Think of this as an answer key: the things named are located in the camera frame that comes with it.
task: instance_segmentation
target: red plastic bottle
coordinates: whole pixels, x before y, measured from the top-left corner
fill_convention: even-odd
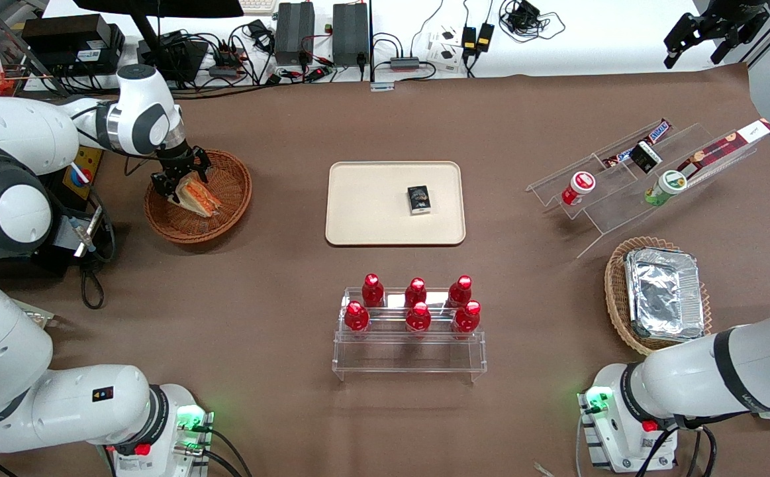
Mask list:
[[[479,328],[479,312],[482,311],[482,306],[475,299],[467,302],[458,311],[455,312],[455,317],[452,318],[452,332],[455,333],[470,333],[473,330]],[[456,339],[466,339],[466,337],[457,337]]]
[[[424,302],[415,303],[405,316],[405,330],[412,333],[421,333],[429,329],[432,324],[432,316],[429,306]]]
[[[367,331],[367,327],[370,326],[370,314],[360,303],[353,300],[349,302],[349,305],[346,305],[343,323],[346,324],[346,328],[352,331]]]
[[[411,284],[405,289],[405,307],[411,308],[417,303],[426,302],[426,283],[423,278],[411,280]]]
[[[467,305],[473,296],[473,278],[461,275],[457,281],[449,287],[449,298],[446,299],[447,308],[461,308]]]
[[[370,274],[364,277],[364,285],[361,287],[361,298],[364,306],[384,306],[385,286],[379,281],[379,277]]]

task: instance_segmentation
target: power supply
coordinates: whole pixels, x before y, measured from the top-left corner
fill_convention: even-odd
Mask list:
[[[370,61],[367,3],[336,3],[332,9],[332,57],[337,66]]]
[[[313,35],[313,3],[279,3],[275,34],[276,64],[279,66],[299,64],[303,49],[313,52]]]

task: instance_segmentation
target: label sticker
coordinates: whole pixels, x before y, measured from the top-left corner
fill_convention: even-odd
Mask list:
[[[83,62],[91,62],[91,61],[98,61],[99,55],[101,51],[100,50],[84,50],[78,52],[78,54],[75,55],[76,61],[83,61]]]
[[[115,398],[115,387],[99,388],[91,392],[91,402],[106,401]]]

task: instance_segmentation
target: woven basket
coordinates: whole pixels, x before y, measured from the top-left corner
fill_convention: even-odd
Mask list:
[[[219,213],[201,217],[160,196],[152,184],[143,196],[143,214],[152,230],[176,244],[197,244],[223,235],[243,217],[252,198],[252,179],[245,165],[224,151],[206,149],[211,160],[205,187],[222,203]]]
[[[629,317],[629,292],[626,285],[626,254],[631,250],[643,247],[666,248],[666,250],[679,250],[678,247],[660,238],[636,237],[622,242],[615,248],[614,253],[608,259],[605,268],[605,301],[608,305],[608,316],[611,323],[617,329],[617,333],[627,345],[644,356],[652,351],[661,350],[677,344],[675,341],[664,339],[641,338],[632,331],[632,323]],[[700,298],[702,299],[702,316],[706,335],[711,335],[711,307],[708,304],[708,292],[705,285],[700,282]]]

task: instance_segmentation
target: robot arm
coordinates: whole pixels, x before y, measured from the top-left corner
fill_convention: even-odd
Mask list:
[[[711,0],[701,15],[685,13],[664,38],[668,52],[664,66],[672,68],[682,52],[705,40],[716,39],[723,39],[723,42],[715,49],[711,60],[714,64],[721,63],[736,46],[753,42],[770,17],[765,4],[770,10],[770,0]]]

